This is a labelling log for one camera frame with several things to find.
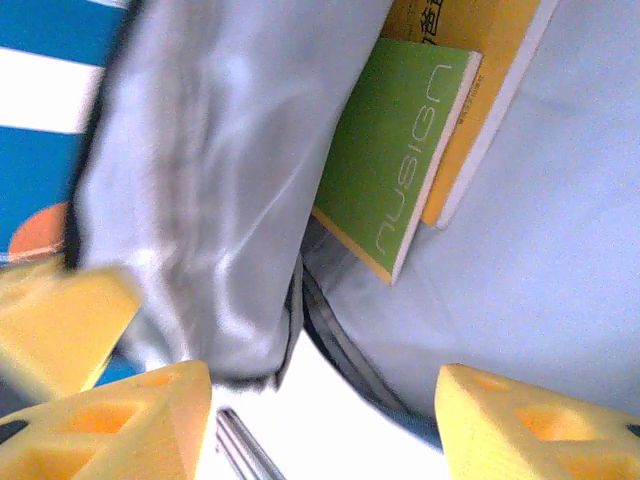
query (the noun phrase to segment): blue stripe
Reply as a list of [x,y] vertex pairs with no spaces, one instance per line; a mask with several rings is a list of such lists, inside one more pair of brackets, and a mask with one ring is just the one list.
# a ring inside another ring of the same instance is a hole
[[0,0],[0,46],[104,66],[123,12],[87,0]]
[[113,358],[107,365],[104,373],[96,383],[96,387],[106,385],[107,383],[117,382],[124,380],[125,378],[137,375],[140,372],[133,364],[131,364],[126,358],[114,354]]
[[0,127],[0,252],[27,218],[66,200],[79,140]]

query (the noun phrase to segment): orange shape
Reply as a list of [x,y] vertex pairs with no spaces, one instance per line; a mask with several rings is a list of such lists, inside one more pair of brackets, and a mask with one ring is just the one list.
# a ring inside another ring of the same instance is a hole
[[9,261],[42,258],[62,247],[67,203],[57,203],[30,216],[11,237]]

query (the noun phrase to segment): striped fabric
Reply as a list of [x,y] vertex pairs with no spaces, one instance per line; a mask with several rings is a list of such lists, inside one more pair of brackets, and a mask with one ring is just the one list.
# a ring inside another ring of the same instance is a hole
[[14,232],[65,200],[123,2],[0,2],[0,263]]

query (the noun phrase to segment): gray fabric bag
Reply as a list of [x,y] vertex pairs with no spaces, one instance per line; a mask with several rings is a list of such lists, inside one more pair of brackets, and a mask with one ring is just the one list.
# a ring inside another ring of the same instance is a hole
[[431,424],[449,362],[640,414],[637,5],[561,0],[450,227],[420,227],[387,287],[315,222],[302,239],[389,5],[135,2],[74,179],[68,264],[135,273],[148,302],[122,348],[147,368],[199,358],[263,383],[304,312],[407,422]]

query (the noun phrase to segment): yellow plastic piece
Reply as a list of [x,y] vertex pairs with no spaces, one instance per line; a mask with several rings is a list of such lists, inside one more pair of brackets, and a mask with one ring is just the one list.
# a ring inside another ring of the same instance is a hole
[[640,479],[640,417],[463,365],[435,407],[453,480]]
[[60,265],[0,270],[0,376],[40,402],[93,387],[140,307],[120,270]]
[[12,413],[0,432],[28,425],[0,443],[0,478],[190,480],[210,406],[208,367],[189,361]]

